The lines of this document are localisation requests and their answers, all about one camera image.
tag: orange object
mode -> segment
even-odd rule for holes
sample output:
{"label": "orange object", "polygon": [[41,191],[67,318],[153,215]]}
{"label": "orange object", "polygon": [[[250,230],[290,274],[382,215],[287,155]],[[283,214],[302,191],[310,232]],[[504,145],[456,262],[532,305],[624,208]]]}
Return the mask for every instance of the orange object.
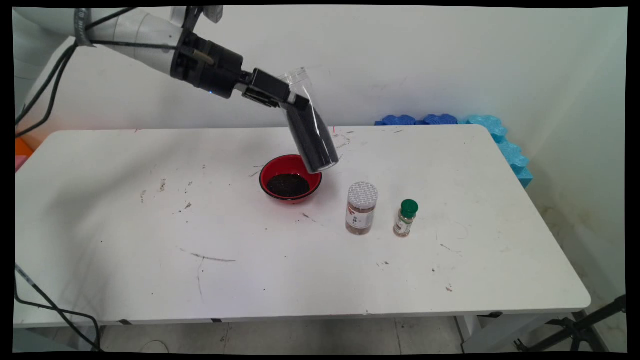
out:
{"label": "orange object", "polygon": [[26,156],[29,158],[33,154],[33,150],[27,145],[23,139],[15,139],[15,155]]}

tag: red bowl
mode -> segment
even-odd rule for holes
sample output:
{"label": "red bowl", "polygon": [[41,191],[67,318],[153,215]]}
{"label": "red bowl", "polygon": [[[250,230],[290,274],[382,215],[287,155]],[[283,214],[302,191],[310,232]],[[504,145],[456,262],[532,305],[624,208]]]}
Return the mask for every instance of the red bowl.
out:
{"label": "red bowl", "polygon": [[[267,183],[272,177],[282,174],[300,175],[309,183],[309,191],[296,197],[282,197],[272,193],[267,189]],[[270,197],[287,204],[297,204],[306,200],[309,195],[313,194],[318,189],[321,181],[322,173],[309,174],[300,155],[279,156],[269,161],[260,172],[260,187],[262,190]]]}

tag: pink object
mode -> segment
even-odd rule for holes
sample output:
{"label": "pink object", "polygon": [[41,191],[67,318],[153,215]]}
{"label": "pink object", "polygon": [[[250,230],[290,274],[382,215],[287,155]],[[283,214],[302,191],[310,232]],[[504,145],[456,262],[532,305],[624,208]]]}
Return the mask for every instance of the pink object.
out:
{"label": "pink object", "polygon": [[20,168],[27,161],[27,157],[25,155],[20,155],[15,157],[15,172],[18,172]]}

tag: table leg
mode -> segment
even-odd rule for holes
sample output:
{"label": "table leg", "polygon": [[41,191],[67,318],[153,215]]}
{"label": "table leg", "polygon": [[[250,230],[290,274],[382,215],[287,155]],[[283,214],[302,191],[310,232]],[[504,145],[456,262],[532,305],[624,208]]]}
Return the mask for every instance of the table leg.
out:
{"label": "table leg", "polygon": [[460,327],[460,332],[462,333],[462,342],[465,342],[471,338],[476,332],[482,330],[482,326],[480,326],[480,320],[476,315],[462,315],[456,316],[456,320],[458,321],[458,326]]}
{"label": "table leg", "polygon": [[464,339],[462,349],[468,354],[498,351],[524,334],[542,326],[553,317],[549,314],[502,315],[483,329],[461,323],[460,331],[463,332],[463,337],[463,328],[474,330],[468,339]]}

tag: glass spice jar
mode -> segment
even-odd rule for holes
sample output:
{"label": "glass spice jar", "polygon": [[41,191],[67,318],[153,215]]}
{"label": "glass spice jar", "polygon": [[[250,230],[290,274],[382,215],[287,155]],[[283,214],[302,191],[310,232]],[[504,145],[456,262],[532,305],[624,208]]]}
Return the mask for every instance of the glass spice jar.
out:
{"label": "glass spice jar", "polygon": [[347,198],[347,230],[356,235],[367,234],[373,223],[373,214],[378,201],[378,189],[372,184],[360,181],[349,187]]}
{"label": "glass spice jar", "polygon": [[417,212],[417,202],[411,199],[402,201],[402,204],[400,204],[400,210],[398,211],[398,218],[396,219],[396,224],[394,226],[394,234],[401,238],[409,235],[409,232],[411,231],[411,224],[413,224],[415,214]]}

